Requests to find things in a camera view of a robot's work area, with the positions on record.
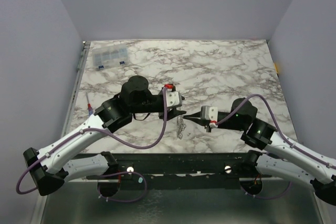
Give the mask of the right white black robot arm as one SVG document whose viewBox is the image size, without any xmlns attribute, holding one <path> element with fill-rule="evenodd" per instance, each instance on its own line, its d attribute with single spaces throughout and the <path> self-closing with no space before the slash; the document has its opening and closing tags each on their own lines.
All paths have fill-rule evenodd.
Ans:
<svg viewBox="0 0 336 224">
<path fill-rule="evenodd" d="M 257 118 L 250 99 L 236 99 L 230 112 L 204 105 L 199 112 L 183 116 L 207 132 L 212 129 L 241 131 L 241 140 L 254 150 L 241 164 L 246 177 L 256 174 L 279 177 L 308 187 L 322 201 L 335 205 L 335 159 L 319 154 L 283 134 L 269 110 L 273 124 Z"/>
</svg>

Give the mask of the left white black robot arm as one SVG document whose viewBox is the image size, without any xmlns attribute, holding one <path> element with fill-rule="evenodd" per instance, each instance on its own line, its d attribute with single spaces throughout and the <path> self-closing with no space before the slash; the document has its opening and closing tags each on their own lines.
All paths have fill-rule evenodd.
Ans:
<svg viewBox="0 0 336 224">
<path fill-rule="evenodd" d="M 110 154 L 75 159 L 75 156 L 94 142 L 132 122 L 135 114 L 158 113 L 166 127 L 168 120 L 186 112 L 179 110 L 184 97 L 173 84 L 166 84 L 158 94 L 149 90 L 145 77 L 132 76 L 113 98 L 106 100 L 79 127 L 56 142 L 41 148 L 29 148 L 23 156 L 40 195 L 54 193 L 65 182 L 86 176 L 112 178 L 118 171 Z"/>
</svg>

